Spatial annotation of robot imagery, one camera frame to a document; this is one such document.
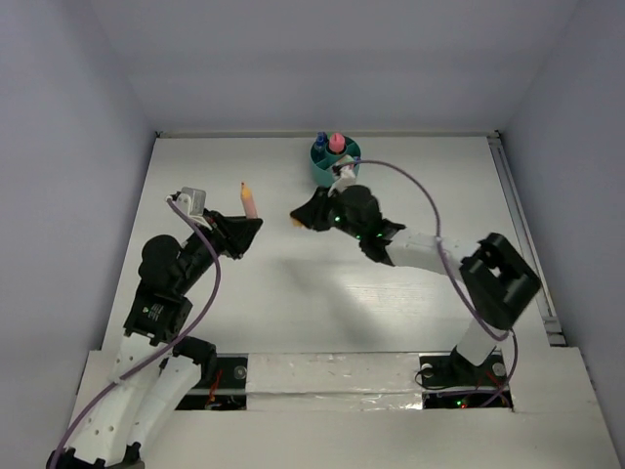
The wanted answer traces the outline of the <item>orange tip pink highlighter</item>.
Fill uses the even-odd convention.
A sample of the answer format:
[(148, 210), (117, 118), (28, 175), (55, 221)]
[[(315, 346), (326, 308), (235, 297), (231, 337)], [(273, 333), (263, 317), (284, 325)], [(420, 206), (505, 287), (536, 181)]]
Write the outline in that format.
[(258, 211), (251, 189), (242, 182), (240, 184), (240, 200), (247, 219), (257, 219)]

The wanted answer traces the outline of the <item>green tip clear highlighter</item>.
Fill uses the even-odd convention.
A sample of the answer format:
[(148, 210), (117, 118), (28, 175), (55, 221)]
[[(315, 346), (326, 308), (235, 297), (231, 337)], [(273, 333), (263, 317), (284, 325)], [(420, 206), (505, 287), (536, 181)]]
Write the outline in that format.
[(337, 163), (338, 164), (351, 164), (353, 161), (354, 159), (350, 155), (346, 154), (341, 159), (339, 159)]

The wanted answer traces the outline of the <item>blue cap white pen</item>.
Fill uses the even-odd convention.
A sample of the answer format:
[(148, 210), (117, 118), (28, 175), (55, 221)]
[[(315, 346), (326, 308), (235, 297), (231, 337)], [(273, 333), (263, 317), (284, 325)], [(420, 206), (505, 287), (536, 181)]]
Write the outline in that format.
[(316, 158), (323, 159), (325, 157), (327, 135), (325, 132), (318, 132), (313, 143), (313, 151)]

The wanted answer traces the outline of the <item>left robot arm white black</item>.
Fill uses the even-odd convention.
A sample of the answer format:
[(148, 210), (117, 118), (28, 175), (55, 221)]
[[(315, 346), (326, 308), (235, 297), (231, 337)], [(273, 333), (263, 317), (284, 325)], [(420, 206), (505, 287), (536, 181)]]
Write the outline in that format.
[(184, 215), (185, 242), (160, 234), (143, 247), (140, 282), (105, 387), (75, 417), (49, 468), (142, 468), (157, 434), (194, 386), (217, 372), (214, 344), (191, 336), (187, 294), (220, 257), (243, 257), (260, 218), (217, 211)]

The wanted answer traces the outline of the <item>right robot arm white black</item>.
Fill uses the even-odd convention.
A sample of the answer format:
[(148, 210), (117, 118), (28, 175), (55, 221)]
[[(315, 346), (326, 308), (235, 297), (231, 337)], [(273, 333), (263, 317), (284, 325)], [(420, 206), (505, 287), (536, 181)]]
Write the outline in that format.
[(491, 233), (471, 244), (417, 233), (384, 217), (378, 199), (365, 186), (341, 192), (318, 188), (290, 217), (312, 231), (336, 229), (355, 238), (375, 263), (450, 277), (452, 287), (467, 294), (474, 316), (450, 353), (449, 370), (462, 383), (484, 373), (497, 342), (512, 331), (541, 289), (538, 275), (503, 235)]

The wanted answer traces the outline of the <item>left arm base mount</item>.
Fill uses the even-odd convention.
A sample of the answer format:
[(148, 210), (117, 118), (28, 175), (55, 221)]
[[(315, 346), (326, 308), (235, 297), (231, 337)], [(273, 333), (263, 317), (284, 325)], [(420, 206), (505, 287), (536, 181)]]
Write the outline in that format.
[(245, 410), (247, 368), (247, 355), (218, 355), (213, 375), (187, 392), (176, 410)]

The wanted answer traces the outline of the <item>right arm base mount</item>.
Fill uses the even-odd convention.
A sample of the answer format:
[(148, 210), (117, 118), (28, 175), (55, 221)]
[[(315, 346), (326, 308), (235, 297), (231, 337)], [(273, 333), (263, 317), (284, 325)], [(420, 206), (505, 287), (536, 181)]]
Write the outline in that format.
[(507, 368), (495, 349), (481, 365), (467, 362), (456, 352), (419, 356), (414, 381), (422, 390), (423, 409), (514, 409), (510, 381), (517, 370), (519, 345), (513, 342), (512, 364)]

